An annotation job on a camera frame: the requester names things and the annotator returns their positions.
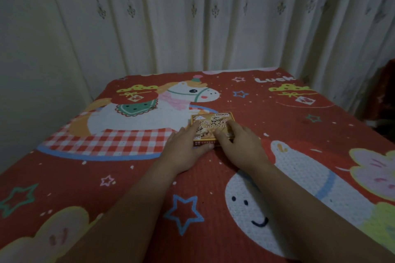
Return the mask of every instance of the curtain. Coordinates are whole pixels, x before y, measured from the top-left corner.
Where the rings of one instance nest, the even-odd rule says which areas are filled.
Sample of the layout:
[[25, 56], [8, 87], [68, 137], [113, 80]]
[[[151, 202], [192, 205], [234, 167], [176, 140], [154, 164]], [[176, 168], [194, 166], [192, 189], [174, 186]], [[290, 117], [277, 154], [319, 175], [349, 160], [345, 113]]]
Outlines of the curtain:
[[282, 67], [354, 113], [395, 57], [393, 0], [57, 0], [93, 97], [116, 78]]

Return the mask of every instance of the red bedsheet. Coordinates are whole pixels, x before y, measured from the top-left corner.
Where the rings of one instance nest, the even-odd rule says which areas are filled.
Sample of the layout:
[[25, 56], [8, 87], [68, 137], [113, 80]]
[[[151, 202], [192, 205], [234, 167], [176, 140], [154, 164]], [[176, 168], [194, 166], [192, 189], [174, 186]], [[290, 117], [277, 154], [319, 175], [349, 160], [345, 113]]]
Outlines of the red bedsheet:
[[[110, 82], [0, 175], [0, 262], [54, 262], [191, 113], [223, 111], [259, 135], [289, 177], [395, 253], [394, 145], [285, 71], [263, 68]], [[145, 261], [295, 260], [262, 200], [220, 148], [210, 151], [171, 185]]]

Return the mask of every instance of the green star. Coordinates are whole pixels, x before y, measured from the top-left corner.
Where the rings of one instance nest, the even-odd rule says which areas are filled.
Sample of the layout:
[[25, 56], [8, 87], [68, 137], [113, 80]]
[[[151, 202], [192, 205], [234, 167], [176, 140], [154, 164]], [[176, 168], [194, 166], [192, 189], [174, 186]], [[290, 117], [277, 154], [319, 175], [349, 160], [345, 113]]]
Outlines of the green star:
[[309, 119], [313, 123], [315, 123], [315, 122], [322, 122], [319, 117], [317, 117], [315, 115], [310, 115], [310, 114], [306, 117], [306, 119]]
[[[37, 186], [38, 186], [38, 183], [36, 183], [36, 184], [34, 184], [34, 185], [32, 185], [32, 186], [26, 187], [26, 188], [14, 187], [14, 188], [12, 189], [11, 193], [9, 194], [9, 196], [8, 196], [6, 199], [4, 199], [4, 200], [2, 200], [2, 201], [0, 202], [0, 210], [3, 210], [2, 217], [3, 217], [3, 218], [6, 218], [6, 217], [8, 217], [12, 212], [14, 212], [14, 210], [17, 209], [18, 207], [20, 207], [20, 206], [22, 206], [22, 205], [26, 205], [26, 204], [28, 204], [28, 203], [34, 202], [35, 199], [34, 199], [34, 196], [33, 196], [33, 191], [36, 189]], [[12, 207], [12, 208], [10, 208], [10, 206], [9, 206], [8, 204], [6, 204], [9, 200], [11, 200], [11, 199], [14, 197], [15, 193], [17, 193], [17, 192], [24, 192], [24, 191], [29, 191], [29, 192], [27, 193], [27, 195], [26, 195], [26, 200], [17, 203], [17, 204], [16, 204], [14, 207]]]

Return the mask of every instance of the box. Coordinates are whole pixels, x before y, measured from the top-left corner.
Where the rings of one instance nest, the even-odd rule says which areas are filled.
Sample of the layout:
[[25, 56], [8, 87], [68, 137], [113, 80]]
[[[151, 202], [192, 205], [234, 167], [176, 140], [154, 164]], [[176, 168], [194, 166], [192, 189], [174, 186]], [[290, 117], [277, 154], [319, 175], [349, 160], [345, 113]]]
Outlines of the box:
[[205, 143], [213, 143], [215, 146], [220, 146], [213, 133], [215, 129], [223, 131], [229, 140], [233, 141], [235, 135], [230, 126], [227, 125], [229, 120], [235, 120], [231, 112], [192, 115], [191, 125], [195, 121], [199, 121], [199, 128], [194, 137], [194, 146], [201, 146]]

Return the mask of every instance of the wall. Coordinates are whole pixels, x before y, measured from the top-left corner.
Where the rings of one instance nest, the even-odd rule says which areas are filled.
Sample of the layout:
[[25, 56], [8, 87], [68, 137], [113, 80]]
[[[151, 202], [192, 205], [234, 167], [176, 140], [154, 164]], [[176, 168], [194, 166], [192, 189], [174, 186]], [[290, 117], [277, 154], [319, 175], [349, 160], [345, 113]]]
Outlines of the wall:
[[55, 0], [2, 0], [0, 173], [91, 100]]

